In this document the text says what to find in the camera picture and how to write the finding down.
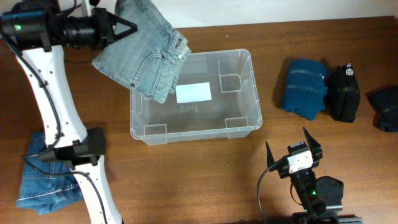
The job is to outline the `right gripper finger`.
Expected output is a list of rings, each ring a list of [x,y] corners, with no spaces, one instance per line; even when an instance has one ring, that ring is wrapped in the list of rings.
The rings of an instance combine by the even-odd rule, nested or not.
[[[275,166],[275,160],[274,160],[274,157],[272,155],[272,151],[271,151],[271,148],[269,146],[269,143],[267,141],[266,141],[266,150],[267,150],[267,157],[266,157],[266,159],[267,159],[267,167],[269,169],[273,169],[274,166]]]
[[[321,145],[310,135],[305,127],[303,127],[303,132],[310,150],[322,149]]]

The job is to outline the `teal blue garment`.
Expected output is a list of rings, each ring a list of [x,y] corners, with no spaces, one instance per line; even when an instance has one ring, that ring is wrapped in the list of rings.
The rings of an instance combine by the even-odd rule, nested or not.
[[[285,80],[281,108],[310,121],[325,109],[324,97],[328,87],[324,79],[328,74],[324,64],[315,60],[291,61]]]

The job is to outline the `clear plastic storage container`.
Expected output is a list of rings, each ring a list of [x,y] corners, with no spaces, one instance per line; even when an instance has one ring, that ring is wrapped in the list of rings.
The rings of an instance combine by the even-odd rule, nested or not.
[[[148,145],[243,138],[262,126],[251,54],[246,49],[190,54],[177,85],[210,83],[212,100],[177,103],[176,91],[158,103],[130,93],[130,134]]]

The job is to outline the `light blue jeans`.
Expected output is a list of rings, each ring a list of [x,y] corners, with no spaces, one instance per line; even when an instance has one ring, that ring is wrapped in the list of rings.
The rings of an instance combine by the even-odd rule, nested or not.
[[[118,84],[164,103],[191,52],[188,40],[150,0],[119,0],[114,13],[135,23],[137,32],[105,47],[92,65]]]

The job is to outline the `black garment with logo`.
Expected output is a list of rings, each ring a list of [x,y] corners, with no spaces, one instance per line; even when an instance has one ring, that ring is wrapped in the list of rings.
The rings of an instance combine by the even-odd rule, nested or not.
[[[361,95],[352,63],[337,66],[326,81],[326,102],[335,121],[353,123]]]

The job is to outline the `dark blue jeans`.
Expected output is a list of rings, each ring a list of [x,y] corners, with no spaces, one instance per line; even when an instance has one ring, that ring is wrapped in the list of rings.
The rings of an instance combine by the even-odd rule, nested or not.
[[[33,133],[28,154],[37,154],[44,149],[44,133]],[[61,162],[42,162],[38,157],[29,158],[29,162],[48,173],[70,172]],[[24,165],[19,198],[16,200],[17,208],[31,209],[39,215],[45,215],[82,200],[84,198],[74,176],[52,177]]]

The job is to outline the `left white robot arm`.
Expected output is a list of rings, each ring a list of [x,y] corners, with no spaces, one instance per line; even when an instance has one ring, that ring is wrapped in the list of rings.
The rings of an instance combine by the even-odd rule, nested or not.
[[[43,162],[62,162],[76,179],[94,224],[122,223],[104,168],[106,139],[86,128],[68,85],[64,48],[101,50],[137,31],[96,1],[82,1],[81,17],[57,1],[21,1],[1,16],[1,36],[16,55],[38,104],[45,131]]]

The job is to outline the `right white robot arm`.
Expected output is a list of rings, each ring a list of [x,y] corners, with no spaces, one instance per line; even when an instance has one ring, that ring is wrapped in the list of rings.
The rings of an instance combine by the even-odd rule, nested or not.
[[[339,216],[343,209],[344,183],[330,176],[316,177],[313,169],[319,166],[323,149],[306,128],[303,133],[306,141],[289,145],[289,153],[278,161],[266,143],[267,169],[261,174],[256,190],[262,221],[266,222],[260,199],[261,182],[267,173],[276,171],[281,179],[290,179],[290,189],[296,191],[298,204],[303,207],[303,212],[292,214],[292,223],[362,223],[360,217]]]

